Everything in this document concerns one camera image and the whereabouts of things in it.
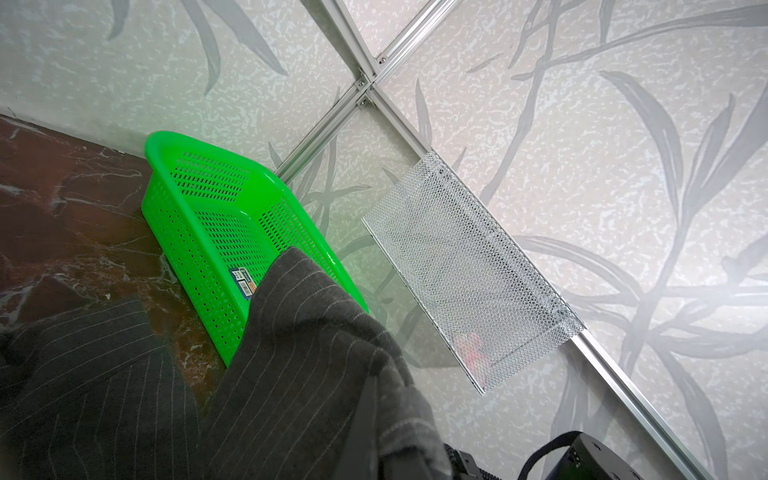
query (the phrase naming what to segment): metal frame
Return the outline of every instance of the metal frame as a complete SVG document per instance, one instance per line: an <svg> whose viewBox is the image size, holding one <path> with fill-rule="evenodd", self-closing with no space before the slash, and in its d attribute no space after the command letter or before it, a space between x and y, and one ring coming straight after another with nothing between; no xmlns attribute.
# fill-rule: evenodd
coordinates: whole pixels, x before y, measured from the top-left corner
<svg viewBox="0 0 768 480"><path fill-rule="evenodd" d="M277 169L277 175L284 182L289 183L338 134L341 127L354 115L357 107L363 106L366 101L370 101L382 112L384 118L416 154L421 157L430 151L432 148L384 93L380 84L424 42L459 1L430 0L384 53L378 59L374 59L349 16L343 0L316 0L316 2L322 2L336 25L336 30L346 43L346 50L340 51L339 54L349 58L349 53L352 52L358 64L355 74L362 73L362 75L301 144L290 153ZM571 341L664 454L680 470L683 477L688 480L713 480L712 475L648 402L640 389L588 331L578 334Z"/></svg>

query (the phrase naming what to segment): basket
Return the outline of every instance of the basket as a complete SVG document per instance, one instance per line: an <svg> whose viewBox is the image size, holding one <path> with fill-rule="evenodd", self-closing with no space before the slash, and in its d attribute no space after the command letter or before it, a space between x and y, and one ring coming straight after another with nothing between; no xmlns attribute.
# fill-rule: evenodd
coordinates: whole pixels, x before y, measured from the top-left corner
<svg viewBox="0 0 768 480"><path fill-rule="evenodd" d="M168 131L151 134L145 152L154 172L141 210L227 366L253 291L291 246L368 310L299 202L265 167Z"/></svg>

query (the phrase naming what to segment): dark gray striped cloth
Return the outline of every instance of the dark gray striped cloth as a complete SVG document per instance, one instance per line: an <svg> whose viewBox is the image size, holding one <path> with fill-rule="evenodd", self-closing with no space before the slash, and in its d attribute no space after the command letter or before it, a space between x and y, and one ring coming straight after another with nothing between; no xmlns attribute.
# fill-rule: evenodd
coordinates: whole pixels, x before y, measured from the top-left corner
<svg viewBox="0 0 768 480"><path fill-rule="evenodd" d="M300 250L253 296L201 422L138 300L0 338L3 478L328 478L368 376L379 457L450 467L394 339Z"/></svg>

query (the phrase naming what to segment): metal mesh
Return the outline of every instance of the metal mesh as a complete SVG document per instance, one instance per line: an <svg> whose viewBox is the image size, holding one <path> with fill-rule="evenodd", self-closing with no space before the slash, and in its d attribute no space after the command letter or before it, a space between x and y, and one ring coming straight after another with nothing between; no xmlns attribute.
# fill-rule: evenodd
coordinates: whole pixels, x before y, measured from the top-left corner
<svg viewBox="0 0 768 480"><path fill-rule="evenodd" d="M481 394L584 329L435 152L362 221Z"/></svg>

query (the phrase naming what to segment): black strap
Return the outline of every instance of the black strap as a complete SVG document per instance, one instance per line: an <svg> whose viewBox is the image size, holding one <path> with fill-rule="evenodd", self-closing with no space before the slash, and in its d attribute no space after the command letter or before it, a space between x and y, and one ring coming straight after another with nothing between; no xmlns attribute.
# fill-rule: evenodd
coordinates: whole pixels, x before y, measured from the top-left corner
<svg viewBox="0 0 768 480"><path fill-rule="evenodd" d="M541 460L541 457L547 455L552 450L561 449L562 447L569 447L576 441L576 438L581 435L581 432L574 430L573 432L566 432L554 437L547 445L544 445L539 450L536 450L533 455L528 457L528 460L523 465L518 480L527 480L528 473L533 469L536 462Z"/></svg>

